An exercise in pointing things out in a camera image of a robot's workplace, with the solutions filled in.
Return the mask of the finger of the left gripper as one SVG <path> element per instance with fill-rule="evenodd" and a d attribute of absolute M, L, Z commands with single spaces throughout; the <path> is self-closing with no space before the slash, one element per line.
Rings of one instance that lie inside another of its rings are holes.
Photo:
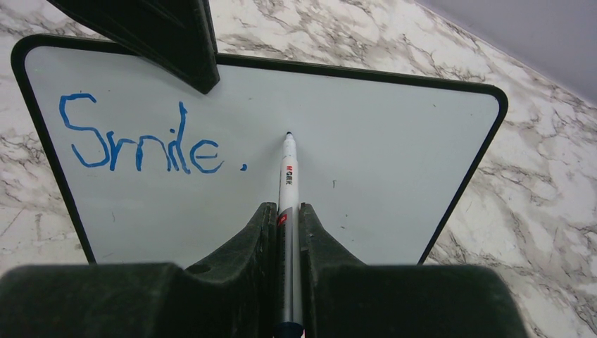
<path fill-rule="evenodd" d="M 52 5 L 202 94 L 220 81 L 208 0 L 54 0 Z"/>

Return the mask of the black framed whiteboard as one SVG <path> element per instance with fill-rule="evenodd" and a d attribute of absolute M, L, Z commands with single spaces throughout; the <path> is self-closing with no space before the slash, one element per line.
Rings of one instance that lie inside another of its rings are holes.
<path fill-rule="evenodd" d="M 504 91 L 220 54 L 202 94 L 112 42 L 32 35 L 11 67 L 87 260 L 207 256 L 282 183 L 371 265 L 423 262 L 508 111 Z"/>

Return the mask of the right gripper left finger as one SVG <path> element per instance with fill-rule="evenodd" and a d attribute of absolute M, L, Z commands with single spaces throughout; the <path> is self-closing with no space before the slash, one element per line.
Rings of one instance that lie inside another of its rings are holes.
<path fill-rule="evenodd" d="M 276 205 L 174 263 L 26 265 L 1 278 L 2 337 L 271 337 Z"/>

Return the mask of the white marker pen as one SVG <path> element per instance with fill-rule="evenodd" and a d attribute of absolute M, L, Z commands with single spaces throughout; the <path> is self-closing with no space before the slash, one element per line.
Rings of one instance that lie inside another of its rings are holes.
<path fill-rule="evenodd" d="M 298 180 L 296 140 L 288 132 L 282 145 L 279 178 L 274 337 L 302 337 L 304 332 Z"/>

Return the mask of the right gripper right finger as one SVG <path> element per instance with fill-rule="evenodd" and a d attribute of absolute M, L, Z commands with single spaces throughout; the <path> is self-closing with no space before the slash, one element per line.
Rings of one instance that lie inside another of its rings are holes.
<path fill-rule="evenodd" d="M 308 337 L 526 337 L 502 278 L 477 265 L 367 265 L 299 213 Z"/>

